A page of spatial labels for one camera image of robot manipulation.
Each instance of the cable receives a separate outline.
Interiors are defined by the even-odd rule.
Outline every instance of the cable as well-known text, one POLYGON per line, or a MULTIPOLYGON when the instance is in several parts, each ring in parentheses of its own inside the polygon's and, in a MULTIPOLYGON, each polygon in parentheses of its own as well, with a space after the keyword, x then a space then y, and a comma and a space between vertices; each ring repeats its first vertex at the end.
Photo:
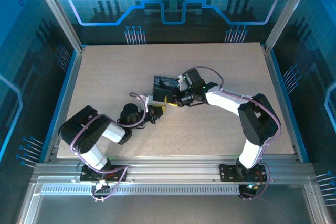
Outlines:
POLYGON ((277 126, 278 126, 278 133, 273 138, 265 141, 264 146, 263 146, 263 148, 261 149, 261 152, 258 155, 258 160, 260 161, 262 155, 264 154, 264 152, 266 150, 266 147, 269 146, 269 144, 271 142, 277 140, 281 136, 281 123, 280 123, 279 119, 277 119, 277 117, 272 112, 270 112, 265 106, 263 106, 259 102, 255 101, 255 100, 253 100, 253 99, 251 99, 249 97, 246 97, 244 95, 237 95, 237 94, 231 93, 229 91, 226 91, 224 89, 222 89, 221 92, 224 93, 224 94, 226 94, 226 95, 229 95, 229 96, 231 96, 233 98, 243 99, 243 100, 246 100, 246 101, 254 103, 258 107, 260 107, 262 110, 264 110, 275 121, 275 123, 277 124, 277 126))
POLYGON ((84 163, 86 164, 88 167, 90 167, 92 170, 94 170, 95 172, 97 173, 101 173, 101 174, 109 174, 109 173, 116 173, 120 170, 124 170, 123 172, 123 175, 121 176, 121 178, 124 177, 127 169, 128 169, 128 166, 127 165, 124 165, 124 166, 121 166, 119 168, 116 168, 116 169, 113 169, 113 170, 108 170, 108 171, 104 171, 104 170, 98 170, 98 169, 95 169, 93 168, 90 164, 88 164, 84 158, 82 158, 82 156, 77 152, 77 150, 73 147, 74 144, 77 142, 78 138, 83 134, 83 132, 95 121, 97 120, 98 118, 102 117, 103 114, 99 114, 99 115, 96 115, 94 118, 92 118, 78 133, 77 135, 73 138, 71 144, 70 144, 70 149, 79 157, 79 159, 84 163))
MULTIPOLYGON (((226 95, 229 95, 229 96, 231 96, 231 97, 233 97, 233 98, 243 99, 243 100, 246 100, 246 101, 249 101, 249 102, 254 103, 256 106, 258 106, 258 107, 260 107, 262 110, 264 110, 264 111, 265 111, 265 112, 266 112, 266 113, 267 113, 267 114, 268 114, 268 115, 269 115, 269 116, 276 122, 276 124, 277 124, 277 126, 278 126, 278 133, 277 133, 277 135, 275 135, 273 138, 271 138, 271 139, 265 141, 264 146, 263 146, 263 148, 261 149, 261 152, 259 153, 259 155, 258 155, 258 157, 257 157, 257 158, 258 158, 258 163, 260 163, 260 161, 261 161, 261 157, 263 156, 263 154, 264 154, 264 152, 265 152, 267 146, 269 146, 269 144, 270 144, 271 142, 277 140, 277 139, 281 136, 281 123, 280 123, 279 119, 278 119, 272 112, 270 112, 269 109, 267 109, 265 106, 263 106, 263 105, 260 104, 259 102, 255 101, 255 100, 253 100, 253 99, 251 99, 251 98, 249 98, 249 97, 246 97, 246 96, 243 96, 243 95, 237 95, 237 94, 231 93, 231 92, 226 91, 226 90, 223 90, 223 89, 221 89, 221 92, 224 93, 224 94, 226 94, 226 95)), ((267 169, 268 169, 268 180, 267 180, 267 182, 266 182, 265 187, 264 187, 263 190, 261 191, 261 193, 259 193, 257 196, 250 197, 250 200, 252 200, 252 199, 257 199, 257 198, 259 198, 262 194, 264 194, 264 192, 266 191, 267 187, 269 186, 269 182, 270 182, 270 180, 271 180, 271 178, 270 178, 271 175, 270 175, 270 169, 269 169, 269 166, 268 166, 266 163, 260 163, 260 164, 263 164, 263 165, 265 165, 265 166, 267 167, 267 169)))
POLYGON ((265 165, 265 166, 267 167, 267 171, 268 171, 268 179, 267 179, 267 182, 266 182, 265 187, 263 188, 263 190, 262 190, 258 195, 256 195, 256 196, 253 195, 253 196, 251 197, 250 194, 243 193, 243 194, 246 194, 246 195, 250 196, 250 199, 251 199, 251 200, 252 200, 252 199, 260 198, 261 195, 263 195, 264 192, 266 191, 267 187, 269 186, 269 182, 271 181, 271 171, 270 171, 270 169, 269 169, 269 166, 268 166, 266 163, 260 163, 260 164, 261 164, 261 165, 265 165))
POLYGON ((136 127, 137 130, 143 130, 144 128, 146 128, 146 124, 142 123, 140 126, 142 127, 136 127))
POLYGON ((121 175, 119 181, 118 181, 118 182, 116 183, 116 185, 113 187, 113 190, 111 189, 111 192, 110 192, 107 196, 101 197, 101 198, 99 199, 99 198, 97 198, 97 197, 95 196, 95 193, 97 192, 97 191, 95 191, 95 192, 93 192, 92 195, 91 195, 92 198, 94 198, 96 201, 97 201, 97 200, 104 201, 105 199, 110 198, 110 197, 116 192, 116 190, 118 189, 119 184, 120 184, 120 182, 122 181, 122 178, 125 176, 125 174, 126 174, 126 172, 127 172, 127 169, 128 169, 128 166, 125 167, 124 172, 122 173, 122 175, 121 175))
POLYGON ((196 66, 196 67, 192 67, 192 68, 189 68, 186 72, 188 72, 189 70, 192 70, 193 68, 205 68, 205 69, 208 69, 208 70, 211 70, 212 72, 214 72, 216 75, 218 75, 220 77, 220 79, 222 80, 222 83, 220 84, 220 89, 222 89, 223 85, 224 85, 224 78, 221 76, 220 73, 218 73, 216 70, 210 68, 210 67, 206 67, 206 66, 196 66))
POLYGON ((130 96, 134 97, 134 98, 137 97, 142 102, 142 104, 143 104, 143 115, 142 115, 142 118, 137 123, 133 123, 133 124, 122 124, 122 123, 118 123, 118 122, 114 121, 117 125, 119 125, 121 127, 126 127, 126 128, 136 127, 136 126, 140 125, 143 122, 143 120, 145 120, 145 117, 146 117, 146 103, 143 101, 141 96, 139 96, 138 94, 133 93, 133 92, 130 93, 130 96))

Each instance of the blue line graphic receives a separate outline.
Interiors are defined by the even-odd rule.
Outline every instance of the blue line graphic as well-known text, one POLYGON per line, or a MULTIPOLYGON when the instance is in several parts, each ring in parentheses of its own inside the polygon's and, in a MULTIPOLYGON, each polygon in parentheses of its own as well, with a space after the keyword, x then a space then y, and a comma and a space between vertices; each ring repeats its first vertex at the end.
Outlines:
POLYGON ((336 81, 327 88, 327 92, 326 92, 326 95, 325 95, 325 101, 324 101, 324 107, 325 107, 325 109, 327 111, 327 114, 328 114, 328 117, 329 117, 329 119, 331 121, 331 124, 334 127, 334 130, 336 131, 336 121, 335 121, 335 118, 334 118, 334 116, 333 116, 333 114, 331 112, 331 109, 329 107, 330 93, 334 89, 336 89, 336 81))
POLYGON ((106 22, 106 23, 84 23, 76 8, 74 3, 72 2, 72 0, 68 0, 69 4, 77 18, 77 21, 79 24, 81 24, 82 26, 117 26, 119 25, 133 10, 135 9, 145 9, 145 4, 159 4, 160 5, 160 11, 161 11, 161 22, 165 25, 182 25, 185 23, 185 16, 186 16, 186 6, 189 3, 201 3, 202 4, 202 8, 204 9, 213 9, 216 13, 219 14, 219 16, 225 20, 226 23, 228 23, 229 25, 265 25, 266 23, 268 23, 277 3, 278 0, 274 0, 272 7, 265 19, 265 21, 263 22, 233 22, 230 21, 223 13, 222 11, 216 6, 216 5, 207 5, 206 4, 206 0, 185 0, 182 4, 182 20, 181 21, 166 21, 165 20, 165 13, 164 13, 164 5, 163 2, 161 0, 140 0, 140 5, 132 5, 130 6, 130 8, 128 8, 128 10, 116 21, 116 22, 106 22))
POLYGON ((2 145, 1 150, 0 150, 0 162, 1 162, 1 160, 4 156, 4 154, 5 154, 6 148, 8 146, 9 140, 11 139, 12 133, 13 133, 14 128, 16 126, 17 120, 19 119, 21 111, 23 109, 23 101, 22 101, 21 91, 18 87, 16 87, 14 84, 12 84, 10 81, 8 81, 1 74, 0 74, 0 80, 3 81, 6 85, 8 85, 9 88, 12 89, 16 93, 17 100, 19 101, 19 108, 16 111, 15 117, 14 117, 14 119, 12 121, 12 124, 10 125, 9 131, 6 135, 4 144, 2 145))

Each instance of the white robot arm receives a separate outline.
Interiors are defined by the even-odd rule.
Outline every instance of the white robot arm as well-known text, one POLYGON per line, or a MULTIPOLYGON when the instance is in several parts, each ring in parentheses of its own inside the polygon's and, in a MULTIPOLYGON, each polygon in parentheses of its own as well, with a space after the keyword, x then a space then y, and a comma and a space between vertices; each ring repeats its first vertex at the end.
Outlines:
MULTIPOLYGON (((229 91, 226 91, 227 93, 224 93, 223 91, 226 90, 221 90, 218 86, 211 88, 205 94, 208 104, 221 107, 239 116, 238 108, 248 101, 232 97, 231 95, 227 94, 229 91)), ((244 167, 246 167, 246 169, 252 168, 258 162, 258 157, 262 151, 262 148, 263 146, 253 144, 247 139, 243 152, 239 156, 239 161, 244 167)))
MULTIPOLYGON (((174 106, 214 105, 239 116, 246 142, 236 166, 243 179, 259 163, 268 141, 277 131, 278 135, 281 133, 280 122, 264 95, 243 96, 222 89, 216 83, 206 84, 195 68, 183 73, 180 79, 155 76, 151 97, 152 102, 174 106)), ((91 169, 108 170, 110 161, 97 148, 98 139, 104 136, 123 144, 132 136, 131 130, 137 129, 135 125, 148 121, 155 124, 163 114, 162 107, 147 106, 143 99, 140 100, 144 103, 144 111, 138 111, 135 104, 127 104, 119 122, 87 106, 63 124, 59 135, 91 169)))

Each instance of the enclosure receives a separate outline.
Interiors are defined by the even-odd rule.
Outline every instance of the enclosure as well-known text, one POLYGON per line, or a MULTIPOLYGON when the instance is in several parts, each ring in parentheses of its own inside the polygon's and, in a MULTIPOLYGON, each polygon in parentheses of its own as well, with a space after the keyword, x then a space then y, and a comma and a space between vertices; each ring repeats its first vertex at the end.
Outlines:
POLYGON ((1 223, 334 222, 336 0, 0 1, 1 223), (167 106, 124 145, 99 141, 129 170, 95 204, 60 126, 86 105, 116 120, 139 104, 129 92, 199 65, 274 107, 282 135, 264 155, 265 194, 242 201, 227 191, 239 183, 220 180, 244 147, 238 117, 167 106))

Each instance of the particle board table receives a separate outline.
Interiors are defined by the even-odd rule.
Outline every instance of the particle board table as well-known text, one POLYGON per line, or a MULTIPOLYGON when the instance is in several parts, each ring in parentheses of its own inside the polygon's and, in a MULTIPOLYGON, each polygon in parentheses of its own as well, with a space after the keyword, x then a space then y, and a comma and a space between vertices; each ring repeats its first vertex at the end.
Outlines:
MULTIPOLYGON (((87 46, 80 65, 68 118, 90 105, 118 119, 127 103, 141 105, 129 92, 151 93, 155 75, 175 77, 193 66, 208 66, 225 79, 224 88, 247 95, 263 93, 282 123, 282 136, 268 154, 292 154, 293 148, 261 46, 253 44, 164 44, 87 46)), ((220 83, 206 69, 206 82, 220 83)), ((245 144, 239 118, 219 107, 167 106, 156 125, 134 130, 124 145, 102 137, 107 156, 235 155, 245 144)), ((75 157, 61 141, 57 157, 75 157)))

